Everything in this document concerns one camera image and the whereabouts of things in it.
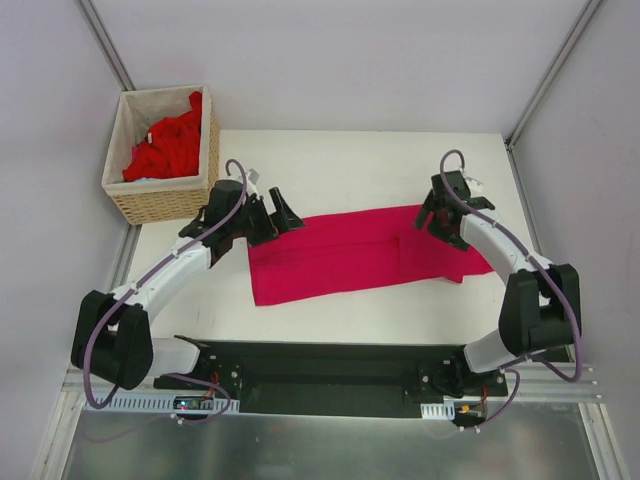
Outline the magenta t shirt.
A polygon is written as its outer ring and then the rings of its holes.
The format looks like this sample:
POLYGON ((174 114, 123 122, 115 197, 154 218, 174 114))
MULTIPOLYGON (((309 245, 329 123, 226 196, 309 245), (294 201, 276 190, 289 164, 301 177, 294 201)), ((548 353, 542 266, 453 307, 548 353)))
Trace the magenta t shirt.
POLYGON ((460 284, 493 268, 414 227, 418 205, 308 217, 305 227, 248 249, 257 306, 444 278, 460 284))

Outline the wicker laundry basket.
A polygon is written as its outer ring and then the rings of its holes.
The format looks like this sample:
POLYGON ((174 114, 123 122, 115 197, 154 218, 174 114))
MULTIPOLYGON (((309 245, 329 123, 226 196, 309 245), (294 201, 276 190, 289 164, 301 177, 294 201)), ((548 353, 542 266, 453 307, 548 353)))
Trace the wicker laundry basket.
POLYGON ((220 129, 210 90, 205 85, 126 91, 120 95, 101 185, 132 225, 193 216, 209 198, 219 174, 220 129), (132 161, 132 149, 165 117, 190 109, 189 95, 202 94, 199 173, 196 176, 147 182, 125 182, 122 171, 132 161))

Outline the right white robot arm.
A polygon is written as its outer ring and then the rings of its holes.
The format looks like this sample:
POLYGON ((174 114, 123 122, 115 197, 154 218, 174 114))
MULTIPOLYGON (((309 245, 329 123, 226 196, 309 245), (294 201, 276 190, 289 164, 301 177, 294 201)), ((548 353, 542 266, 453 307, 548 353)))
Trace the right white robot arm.
POLYGON ((472 195, 461 172, 442 172, 431 182, 415 227, 462 252, 475 249, 505 285, 496 329, 463 347, 450 369, 452 387, 473 394, 484 385, 487 372, 527 358, 542 361, 546 351, 568 345, 575 349, 575 373, 552 371, 568 382, 578 381, 582 328, 576 269, 528 249, 502 224, 488 199, 472 195))

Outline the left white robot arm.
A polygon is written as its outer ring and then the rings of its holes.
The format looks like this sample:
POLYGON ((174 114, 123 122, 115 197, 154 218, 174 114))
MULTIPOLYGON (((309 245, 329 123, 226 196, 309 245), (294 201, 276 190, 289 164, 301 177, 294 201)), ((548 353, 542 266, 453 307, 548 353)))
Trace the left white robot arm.
POLYGON ((178 293, 211 269, 243 238, 251 247, 304 228, 280 190, 269 195, 274 212, 252 183, 224 179, 215 183, 207 204, 184 226, 169 251, 141 278, 108 293, 93 290, 82 300, 71 351, 83 373, 83 386, 98 377, 132 390, 147 377, 176 374, 188 388, 204 387, 211 377, 205 345, 174 336, 155 338, 151 325, 178 293))

